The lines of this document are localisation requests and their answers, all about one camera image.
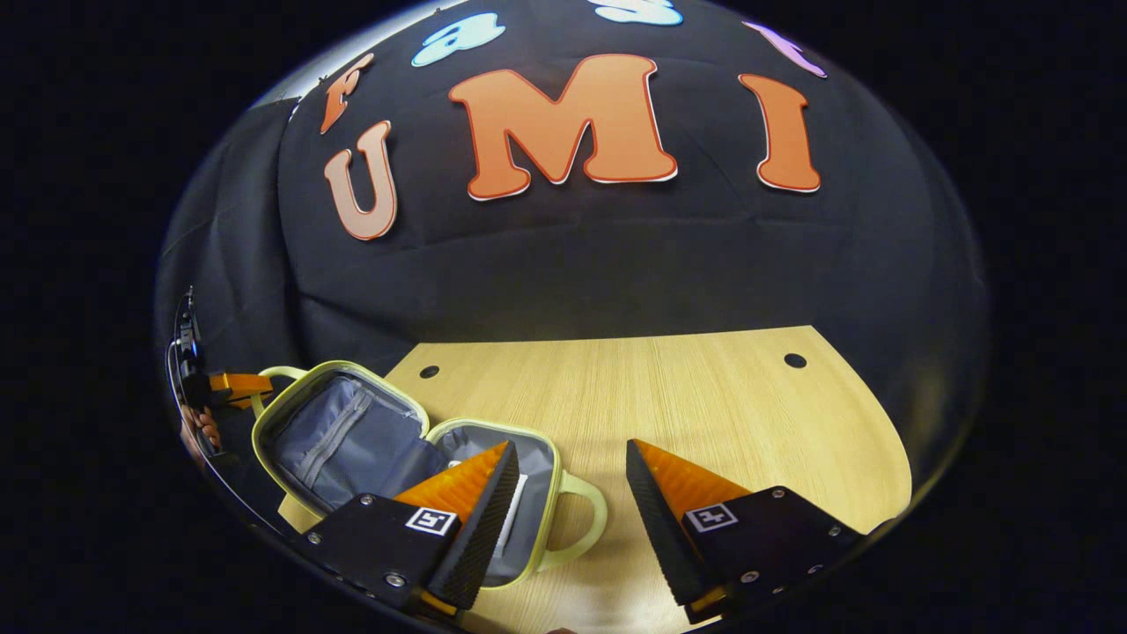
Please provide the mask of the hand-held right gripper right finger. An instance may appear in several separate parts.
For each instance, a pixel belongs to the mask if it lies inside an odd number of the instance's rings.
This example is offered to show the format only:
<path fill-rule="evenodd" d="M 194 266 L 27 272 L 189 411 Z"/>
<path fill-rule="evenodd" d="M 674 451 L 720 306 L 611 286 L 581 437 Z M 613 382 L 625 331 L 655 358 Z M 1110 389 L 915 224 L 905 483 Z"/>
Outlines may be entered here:
<path fill-rule="evenodd" d="M 674 601 L 692 623 L 777 601 L 863 538 L 789 486 L 753 492 L 653 443 L 627 443 L 625 477 Z"/>

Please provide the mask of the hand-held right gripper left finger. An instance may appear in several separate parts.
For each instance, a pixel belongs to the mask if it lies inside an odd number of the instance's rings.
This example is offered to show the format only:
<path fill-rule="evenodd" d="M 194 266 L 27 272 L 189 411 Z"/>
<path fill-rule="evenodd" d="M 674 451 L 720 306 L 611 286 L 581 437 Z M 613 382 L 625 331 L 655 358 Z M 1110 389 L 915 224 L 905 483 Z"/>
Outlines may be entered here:
<path fill-rule="evenodd" d="M 518 486 L 511 441 L 394 498 L 364 493 L 302 537 L 302 557 L 372 601 L 415 616 L 474 606 Z"/>

